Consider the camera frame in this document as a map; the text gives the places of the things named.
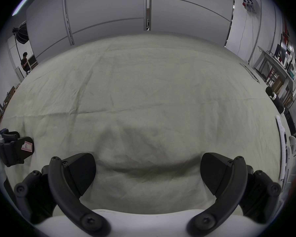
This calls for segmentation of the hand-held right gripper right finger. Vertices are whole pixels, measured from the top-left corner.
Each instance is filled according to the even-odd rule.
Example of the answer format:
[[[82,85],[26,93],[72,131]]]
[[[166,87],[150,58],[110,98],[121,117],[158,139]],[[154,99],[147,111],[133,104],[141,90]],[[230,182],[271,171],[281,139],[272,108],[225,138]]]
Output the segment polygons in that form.
[[[234,159],[218,153],[201,158],[202,181],[216,197],[215,203],[187,224],[191,236],[205,236],[221,226],[240,206],[243,216],[258,224],[271,220],[281,186],[262,170],[253,171],[242,156]]]

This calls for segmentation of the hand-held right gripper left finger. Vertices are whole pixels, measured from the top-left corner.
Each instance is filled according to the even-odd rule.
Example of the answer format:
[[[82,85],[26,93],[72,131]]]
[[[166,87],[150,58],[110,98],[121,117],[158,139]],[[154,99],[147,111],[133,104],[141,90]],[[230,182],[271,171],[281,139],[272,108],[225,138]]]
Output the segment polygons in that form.
[[[51,218],[56,206],[82,231],[91,236],[108,236],[109,222],[80,202],[95,179],[96,163],[90,153],[66,159],[51,158],[42,171],[34,170],[15,185],[16,205],[33,225]]]

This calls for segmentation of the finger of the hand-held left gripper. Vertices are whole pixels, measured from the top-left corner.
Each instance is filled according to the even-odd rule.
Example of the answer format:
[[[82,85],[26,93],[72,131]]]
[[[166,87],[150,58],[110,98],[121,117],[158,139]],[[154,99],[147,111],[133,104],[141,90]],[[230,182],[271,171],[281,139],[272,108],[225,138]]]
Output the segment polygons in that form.
[[[2,132],[1,136],[4,139],[5,143],[17,141],[20,138],[19,132]]]
[[[7,167],[24,164],[24,160],[32,156],[34,151],[34,140],[29,136],[8,143],[0,142],[0,158]]]

